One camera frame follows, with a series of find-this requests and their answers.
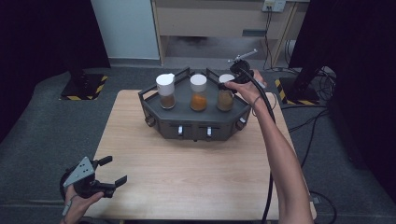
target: white cup lid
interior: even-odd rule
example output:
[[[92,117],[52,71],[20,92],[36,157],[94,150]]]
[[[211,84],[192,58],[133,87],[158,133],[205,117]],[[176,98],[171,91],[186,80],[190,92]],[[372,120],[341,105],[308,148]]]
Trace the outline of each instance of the white cup lid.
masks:
[[[206,76],[202,74],[193,75],[190,82],[193,91],[204,91],[206,89]]]
[[[224,83],[224,82],[228,82],[233,79],[235,79],[235,76],[233,76],[231,74],[223,74],[219,77],[219,82]]]
[[[170,74],[162,74],[157,76],[157,89],[160,95],[170,95],[175,91],[175,75]]]

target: brown liquid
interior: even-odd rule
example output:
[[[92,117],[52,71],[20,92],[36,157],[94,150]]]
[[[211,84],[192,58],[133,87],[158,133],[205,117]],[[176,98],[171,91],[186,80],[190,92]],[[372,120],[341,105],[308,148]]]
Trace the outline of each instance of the brown liquid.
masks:
[[[161,96],[161,106],[164,109],[170,109],[175,105],[175,96],[173,94]]]
[[[229,111],[233,108],[233,94],[230,91],[219,91],[218,109]]]
[[[201,110],[205,110],[206,108],[206,97],[204,97],[203,95],[194,93],[191,97],[191,103],[190,103],[190,107],[193,110],[196,111],[201,111]]]

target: bracelet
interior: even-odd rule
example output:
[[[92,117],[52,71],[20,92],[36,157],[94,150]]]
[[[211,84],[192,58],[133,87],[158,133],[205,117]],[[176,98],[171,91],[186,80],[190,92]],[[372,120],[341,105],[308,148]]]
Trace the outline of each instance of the bracelet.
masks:
[[[257,102],[260,98],[262,98],[262,97],[259,95],[259,96],[256,98],[256,100],[254,100],[253,104],[251,105],[251,108],[253,109],[253,110],[251,111],[251,113],[253,114],[254,117],[257,117],[256,114],[254,113],[254,105],[256,104],[256,102]]]

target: human hand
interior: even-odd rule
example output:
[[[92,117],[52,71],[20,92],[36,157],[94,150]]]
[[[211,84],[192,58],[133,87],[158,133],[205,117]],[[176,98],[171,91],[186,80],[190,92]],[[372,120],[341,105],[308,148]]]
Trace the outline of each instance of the human hand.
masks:
[[[262,78],[262,75],[260,75],[259,70],[254,69],[253,72],[254,72],[253,77],[257,81],[264,84],[264,86],[267,86],[267,83]],[[259,90],[257,90],[256,86],[254,86],[254,84],[251,81],[249,81],[246,84],[238,84],[238,83],[229,81],[229,82],[224,83],[224,85],[227,88],[239,91],[239,93],[241,93],[242,97],[251,105],[253,104],[254,100],[256,100],[257,97],[260,96]]]
[[[84,216],[88,208],[98,202],[105,194],[103,192],[97,192],[93,194],[90,198],[84,199],[77,195],[74,186],[70,185],[67,187],[64,205],[67,205],[70,200],[70,208],[67,211],[65,217],[62,219],[61,224],[77,224],[78,221]]]

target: orange liquid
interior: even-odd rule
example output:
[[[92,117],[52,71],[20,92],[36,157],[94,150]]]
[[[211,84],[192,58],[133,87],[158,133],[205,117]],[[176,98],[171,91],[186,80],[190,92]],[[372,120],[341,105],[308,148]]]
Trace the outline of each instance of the orange liquid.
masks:
[[[199,95],[197,93],[193,94],[191,97],[191,108],[196,111],[201,111],[206,108],[207,102],[206,97]]]

